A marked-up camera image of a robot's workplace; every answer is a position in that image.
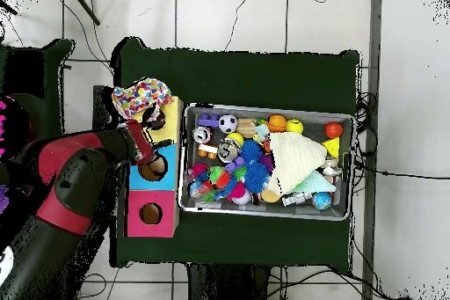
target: colorful fabric toy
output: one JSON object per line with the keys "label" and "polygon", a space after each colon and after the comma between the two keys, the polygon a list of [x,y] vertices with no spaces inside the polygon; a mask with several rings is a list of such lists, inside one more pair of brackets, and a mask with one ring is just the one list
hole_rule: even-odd
{"label": "colorful fabric toy", "polygon": [[146,121],[155,121],[161,106],[172,101],[169,87],[154,77],[144,78],[128,88],[116,86],[112,92],[112,102],[124,119],[136,119],[136,115],[154,108]]}

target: toy bin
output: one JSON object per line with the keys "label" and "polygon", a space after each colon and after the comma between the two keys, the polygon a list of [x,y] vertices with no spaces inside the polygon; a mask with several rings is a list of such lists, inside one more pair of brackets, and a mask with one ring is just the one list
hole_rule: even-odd
{"label": "toy bin", "polygon": [[[326,210],[316,209],[311,200],[304,202],[301,205],[290,205],[285,207],[281,199],[276,202],[261,201],[258,205],[251,201],[244,205],[235,204],[228,201],[226,198],[219,201],[203,201],[198,198],[192,198],[189,195],[188,186],[192,182],[189,175],[189,170],[197,163],[204,163],[210,165],[225,166],[221,160],[215,155],[199,156],[199,146],[193,140],[192,132],[198,127],[200,115],[205,117],[208,115],[235,115],[237,119],[263,119],[268,121],[271,115],[279,114],[284,116],[287,120],[298,119],[303,124],[303,136],[307,137],[317,143],[324,143],[330,140],[325,135],[324,127],[327,123],[336,121],[342,128],[343,133],[339,137],[339,151],[338,151],[338,167],[342,169],[340,182],[337,185],[338,201],[334,201]],[[185,107],[183,113],[183,127],[184,134],[181,142],[181,157],[180,157],[180,176],[178,182],[178,205],[181,209],[188,212],[209,212],[209,213],[226,213],[237,215],[251,215],[251,216],[273,216],[273,217],[291,217],[291,218],[305,218],[318,219],[330,221],[345,220],[351,212],[352,203],[352,184],[353,184],[353,150],[356,140],[356,121],[348,114],[341,113],[311,113],[304,111],[293,110],[279,110],[279,109],[264,109],[256,107],[242,107],[242,106],[223,106],[223,105],[205,105],[205,104],[190,104]],[[214,130],[211,141],[208,146],[217,147],[221,140],[226,136],[220,129],[212,128]]]}

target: green mat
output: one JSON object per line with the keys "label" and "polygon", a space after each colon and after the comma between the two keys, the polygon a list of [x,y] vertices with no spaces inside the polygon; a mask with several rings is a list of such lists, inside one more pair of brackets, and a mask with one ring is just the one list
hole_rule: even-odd
{"label": "green mat", "polygon": [[[355,51],[341,55],[210,53],[148,49],[137,38],[114,50],[115,83],[152,76],[185,104],[207,102],[355,114]],[[350,218],[342,222],[182,212],[174,238],[124,238],[117,263],[332,265],[348,271]]]}

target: stacked blocks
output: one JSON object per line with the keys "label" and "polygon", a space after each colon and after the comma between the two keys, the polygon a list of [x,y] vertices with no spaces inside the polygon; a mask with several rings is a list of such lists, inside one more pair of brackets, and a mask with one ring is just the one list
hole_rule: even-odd
{"label": "stacked blocks", "polygon": [[159,174],[156,176],[159,179],[147,180],[143,177],[144,170],[137,165],[130,166],[126,237],[172,238],[178,226],[178,156],[183,103],[175,97],[171,104],[162,107],[162,111],[164,126],[147,132],[153,143],[171,139],[173,144],[157,151],[158,162],[163,163],[164,168],[163,172],[158,172],[162,178]]}

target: blue ball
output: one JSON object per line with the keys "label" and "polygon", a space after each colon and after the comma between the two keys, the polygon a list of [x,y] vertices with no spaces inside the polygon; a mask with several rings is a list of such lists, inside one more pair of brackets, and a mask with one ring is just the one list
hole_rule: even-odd
{"label": "blue ball", "polygon": [[312,198],[313,206],[321,211],[328,209],[331,205],[331,195],[330,193],[315,193]]}

